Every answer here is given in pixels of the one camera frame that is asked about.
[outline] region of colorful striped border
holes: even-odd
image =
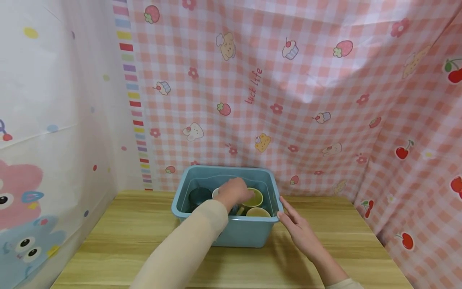
[[[132,113],[132,125],[135,133],[138,157],[140,161],[141,177],[145,191],[152,191],[151,165],[147,150],[146,138],[149,129],[145,128],[143,104],[140,97],[140,86],[134,64],[133,39],[130,18],[128,17],[127,0],[112,0],[112,10],[115,16],[115,27],[119,49],[122,57],[122,68],[125,75],[128,104]]]

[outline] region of mug handle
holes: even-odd
[[[244,207],[239,207],[239,210],[237,210],[236,215],[237,216],[242,216],[242,213],[244,212]]]

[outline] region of green mug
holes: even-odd
[[[236,213],[237,216],[246,215],[250,209],[260,207],[263,203],[263,194],[259,190],[255,188],[248,189],[253,191],[254,196],[250,200],[239,205],[240,208]]]

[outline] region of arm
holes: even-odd
[[[131,289],[186,287],[228,224],[228,212],[236,203],[253,196],[242,179],[233,180],[220,187],[220,194],[214,200],[197,207],[165,238],[144,263]]]
[[[278,212],[278,218],[289,231],[295,246],[314,264],[326,289],[363,289],[354,282],[322,246],[310,224],[283,198],[287,210]]]

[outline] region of pink gingham backdrop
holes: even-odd
[[[128,1],[161,189],[176,190],[193,164],[269,168],[282,194],[348,197],[415,288],[462,288],[462,194],[450,185],[462,174],[462,82],[444,70],[462,58],[459,1],[170,2]],[[152,24],[150,5],[160,15]],[[225,60],[216,38],[228,32],[235,55]],[[344,40],[353,49],[337,57]],[[323,112],[331,118],[318,123]],[[192,123],[204,136],[188,141]],[[262,133],[271,137],[263,153]],[[336,143],[341,152],[323,156]]]

